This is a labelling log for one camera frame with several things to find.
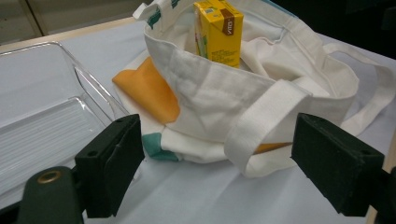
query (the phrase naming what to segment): carton label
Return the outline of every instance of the carton label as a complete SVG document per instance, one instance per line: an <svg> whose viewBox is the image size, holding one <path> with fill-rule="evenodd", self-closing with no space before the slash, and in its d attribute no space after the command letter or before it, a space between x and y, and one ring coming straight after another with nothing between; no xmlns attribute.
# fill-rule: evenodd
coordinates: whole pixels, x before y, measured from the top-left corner
<svg viewBox="0 0 396 224"><path fill-rule="evenodd" d="M221 9L220 12L224 17L222 32L225 35L233 35L233 28L235 25L235 17L233 16L233 13L231 13L227 8Z"/></svg>

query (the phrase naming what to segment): screw hole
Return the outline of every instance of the screw hole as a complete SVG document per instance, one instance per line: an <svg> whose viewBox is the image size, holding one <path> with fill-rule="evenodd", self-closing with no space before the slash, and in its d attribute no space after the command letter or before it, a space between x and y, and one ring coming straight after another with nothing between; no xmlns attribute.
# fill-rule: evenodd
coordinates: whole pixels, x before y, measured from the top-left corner
<svg viewBox="0 0 396 224"><path fill-rule="evenodd" d="M61 177L61 172L60 171L48 171L41 175L38 179L37 182L39 184L48 184L54 180L57 180L59 177Z"/></svg>

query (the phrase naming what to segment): white table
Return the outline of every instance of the white table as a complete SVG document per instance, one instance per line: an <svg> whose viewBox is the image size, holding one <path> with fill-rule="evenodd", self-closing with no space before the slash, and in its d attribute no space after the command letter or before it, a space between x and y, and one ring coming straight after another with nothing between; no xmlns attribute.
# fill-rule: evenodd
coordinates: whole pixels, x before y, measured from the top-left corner
<svg viewBox="0 0 396 224"><path fill-rule="evenodd" d="M325 42L336 40L322 37ZM118 99L113 78L145 48L143 22L124 21L77 36L56 35L32 40L59 40ZM3 46L0 51L16 48ZM396 61L363 50L396 71ZM349 59L361 79L357 103L367 100L375 82L374 68ZM381 112L359 139L387 154L396 127L396 100ZM338 215L299 167L263 178L247 179L228 161L195 164L154 161L141 164L141 176L129 188L117 217L86 223L365 223L364 217Z"/></svg>

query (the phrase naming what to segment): clear plastic tray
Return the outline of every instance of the clear plastic tray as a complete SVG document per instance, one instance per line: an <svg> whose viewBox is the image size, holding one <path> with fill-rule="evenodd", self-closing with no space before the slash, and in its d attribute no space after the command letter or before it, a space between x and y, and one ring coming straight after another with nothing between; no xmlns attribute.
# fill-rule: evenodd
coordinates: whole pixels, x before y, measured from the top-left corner
<svg viewBox="0 0 396 224"><path fill-rule="evenodd" d="M59 43L0 54L0 209L127 112Z"/></svg>

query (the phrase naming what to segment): yellow carton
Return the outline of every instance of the yellow carton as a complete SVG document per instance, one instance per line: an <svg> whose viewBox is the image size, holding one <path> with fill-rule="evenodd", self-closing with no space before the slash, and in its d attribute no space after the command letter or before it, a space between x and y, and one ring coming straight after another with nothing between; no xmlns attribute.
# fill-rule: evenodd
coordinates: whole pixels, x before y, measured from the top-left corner
<svg viewBox="0 0 396 224"><path fill-rule="evenodd" d="M224 0L194 3L197 54L239 67L244 15Z"/></svg>

